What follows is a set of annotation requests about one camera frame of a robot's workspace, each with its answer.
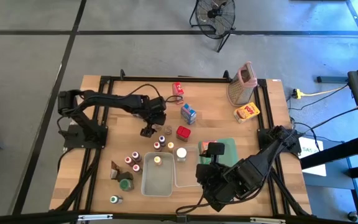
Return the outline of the red cereal box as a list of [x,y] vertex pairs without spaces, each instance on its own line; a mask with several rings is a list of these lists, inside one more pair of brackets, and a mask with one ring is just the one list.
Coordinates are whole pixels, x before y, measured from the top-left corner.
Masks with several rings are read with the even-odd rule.
[[174,96],[174,102],[176,104],[182,104],[183,97],[184,97],[184,90],[180,82],[175,82],[172,84],[172,93]]

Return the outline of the black gantry beam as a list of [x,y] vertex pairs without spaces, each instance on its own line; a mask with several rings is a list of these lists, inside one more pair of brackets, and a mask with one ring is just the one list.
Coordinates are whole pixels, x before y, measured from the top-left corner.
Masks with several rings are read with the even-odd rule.
[[[163,214],[142,214],[142,213],[86,213],[77,211],[52,211],[45,213],[26,213],[16,215],[0,216],[0,224],[62,224],[77,222],[79,215],[89,214],[113,214],[110,220],[156,220],[170,221],[175,223],[189,222],[245,222],[250,223],[253,216],[224,216],[224,215],[163,215]],[[286,224],[358,224],[357,222],[344,222],[316,218],[314,216],[275,215],[272,217],[286,220]]]

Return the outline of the green plastic bin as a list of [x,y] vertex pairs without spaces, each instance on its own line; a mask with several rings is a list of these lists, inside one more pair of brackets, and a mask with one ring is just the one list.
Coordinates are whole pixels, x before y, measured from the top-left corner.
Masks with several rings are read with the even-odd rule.
[[[239,160],[236,143],[233,138],[211,140],[209,142],[220,142],[223,143],[225,146],[224,154],[218,156],[218,163],[231,167]],[[198,143],[198,149],[200,153],[201,153],[201,143],[202,141]]]

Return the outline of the pink metal box grater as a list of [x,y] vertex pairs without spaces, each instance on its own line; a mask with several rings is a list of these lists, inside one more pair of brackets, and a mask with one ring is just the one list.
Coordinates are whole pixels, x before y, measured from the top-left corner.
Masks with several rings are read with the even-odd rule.
[[231,105],[242,106],[250,101],[254,88],[257,86],[257,77],[251,62],[246,62],[238,69],[234,78],[227,86],[226,95]]

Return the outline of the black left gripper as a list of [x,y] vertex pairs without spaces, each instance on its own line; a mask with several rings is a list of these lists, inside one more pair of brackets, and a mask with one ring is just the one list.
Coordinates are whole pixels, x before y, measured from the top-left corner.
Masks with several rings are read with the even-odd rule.
[[143,120],[147,123],[147,126],[143,129],[141,129],[140,135],[143,137],[150,137],[150,131],[151,134],[154,134],[156,132],[155,129],[155,124],[157,125],[164,125],[165,121],[166,121],[166,114],[165,114],[165,110],[166,110],[166,106],[164,105],[160,105],[157,107],[149,107],[149,106],[145,106],[144,107],[144,112],[143,112]]

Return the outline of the yellow cereal box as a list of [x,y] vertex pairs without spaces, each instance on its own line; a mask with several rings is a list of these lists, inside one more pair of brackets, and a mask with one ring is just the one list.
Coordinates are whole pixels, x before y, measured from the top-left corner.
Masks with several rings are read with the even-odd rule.
[[260,114],[260,110],[258,109],[258,107],[255,105],[254,102],[250,102],[234,110],[234,117],[239,124],[242,124],[256,117],[259,114]]

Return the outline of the grey floor bar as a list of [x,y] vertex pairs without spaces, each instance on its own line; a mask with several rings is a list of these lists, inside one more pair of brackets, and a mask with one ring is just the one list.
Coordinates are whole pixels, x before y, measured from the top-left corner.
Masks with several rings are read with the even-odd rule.
[[347,83],[348,77],[318,76],[316,81],[318,83]]

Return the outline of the black metal table frame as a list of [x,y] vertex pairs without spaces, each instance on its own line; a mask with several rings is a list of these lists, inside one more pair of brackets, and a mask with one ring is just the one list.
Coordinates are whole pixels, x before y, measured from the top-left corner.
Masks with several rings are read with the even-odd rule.
[[[101,77],[85,75],[81,86],[77,88],[96,91]],[[120,80],[119,77],[118,81],[114,80],[113,94],[126,95],[135,88],[150,83],[162,96],[166,97],[172,94],[172,83],[181,83],[185,93],[185,103],[189,103],[196,110],[197,119],[195,124],[188,126],[180,117],[181,106],[176,103],[168,104],[165,124],[172,126],[174,130],[167,138],[168,141],[173,141],[175,147],[196,146],[199,141],[204,140],[233,138],[240,159],[259,152],[258,119],[252,118],[242,124],[235,120],[233,115],[235,109],[226,96],[228,82],[224,78],[129,76],[124,78],[126,80]],[[267,79],[266,84],[273,124],[290,128],[290,118],[281,80]],[[145,122],[121,109],[109,109],[106,124],[109,129],[107,145],[101,150],[91,212],[175,215],[177,208],[197,203],[202,193],[200,185],[176,187],[173,184],[172,194],[169,197],[142,195],[140,174],[133,174],[134,190],[122,191],[117,181],[109,177],[111,161],[114,161],[124,172],[130,171],[130,167],[125,165],[124,158],[129,156],[133,149],[139,150],[142,156],[147,152],[152,152],[152,144],[163,133],[163,130],[155,133],[151,138],[141,137],[139,133],[141,128],[144,128]],[[177,127],[181,125],[191,130],[188,142],[176,138]],[[62,159],[49,208],[57,208],[61,205],[78,183],[84,155],[84,149],[73,149]],[[311,213],[299,159],[286,152],[281,153],[280,159],[286,186],[301,207]],[[113,205],[109,202],[113,194],[122,195],[123,203]],[[225,206],[219,213],[211,207],[201,207],[189,215],[201,215],[202,218],[211,215],[271,217],[273,213],[269,195],[268,183],[266,183],[258,196],[248,202]]]

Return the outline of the clear left plastic bin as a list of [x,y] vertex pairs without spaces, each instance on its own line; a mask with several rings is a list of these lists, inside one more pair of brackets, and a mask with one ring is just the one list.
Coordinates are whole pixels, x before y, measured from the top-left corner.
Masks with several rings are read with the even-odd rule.
[[[157,166],[154,157],[160,156]],[[173,192],[173,155],[167,152],[148,152],[144,156],[141,193],[148,197],[169,197]]]

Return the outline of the green lid jar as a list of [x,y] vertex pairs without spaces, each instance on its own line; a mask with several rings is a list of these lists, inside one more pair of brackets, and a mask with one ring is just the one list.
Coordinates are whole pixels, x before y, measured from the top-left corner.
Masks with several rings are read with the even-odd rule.
[[119,182],[119,187],[123,191],[131,191],[134,189],[133,175],[130,172],[124,172],[118,175],[117,181]]

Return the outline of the small blue cereal box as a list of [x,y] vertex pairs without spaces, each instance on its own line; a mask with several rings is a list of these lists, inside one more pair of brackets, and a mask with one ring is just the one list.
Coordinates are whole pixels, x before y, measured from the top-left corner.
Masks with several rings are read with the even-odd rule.
[[196,121],[196,111],[187,103],[181,107],[181,117],[189,125]]

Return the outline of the black floor fan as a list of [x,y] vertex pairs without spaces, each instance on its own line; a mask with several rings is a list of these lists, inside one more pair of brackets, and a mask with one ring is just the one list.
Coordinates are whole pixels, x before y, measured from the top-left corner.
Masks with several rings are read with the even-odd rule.
[[203,35],[220,40],[217,53],[236,30],[235,0],[196,0],[189,18],[191,27],[198,27]]

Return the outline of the white lid spice jar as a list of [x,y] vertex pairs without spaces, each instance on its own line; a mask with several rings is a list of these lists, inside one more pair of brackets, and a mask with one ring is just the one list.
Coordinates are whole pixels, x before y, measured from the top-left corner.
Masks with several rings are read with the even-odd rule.
[[185,161],[186,156],[187,156],[187,150],[183,147],[180,147],[177,149],[176,155],[177,155],[177,161],[180,161],[180,162]]

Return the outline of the clear plastic container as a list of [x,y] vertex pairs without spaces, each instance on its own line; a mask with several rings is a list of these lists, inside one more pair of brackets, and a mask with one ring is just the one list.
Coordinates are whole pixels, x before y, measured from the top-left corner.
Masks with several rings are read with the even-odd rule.
[[187,156],[185,161],[177,161],[176,151],[179,147],[173,150],[174,171],[175,171],[175,185],[177,187],[196,187],[199,183],[196,178],[196,168],[200,163],[199,149],[194,146],[185,146]]

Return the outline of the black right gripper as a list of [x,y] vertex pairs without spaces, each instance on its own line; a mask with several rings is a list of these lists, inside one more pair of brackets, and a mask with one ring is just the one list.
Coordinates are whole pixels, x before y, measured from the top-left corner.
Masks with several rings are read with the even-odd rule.
[[224,155],[225,145],[220,142],[209,142],[208,149],[200,157],[211,159],[209,164],[196,166],[196,179],[202,186],[203,198],[215,211],[220,212],[227,202],[232,200],[232,187],[223,177],[228,166],[218,163],[218,157]]

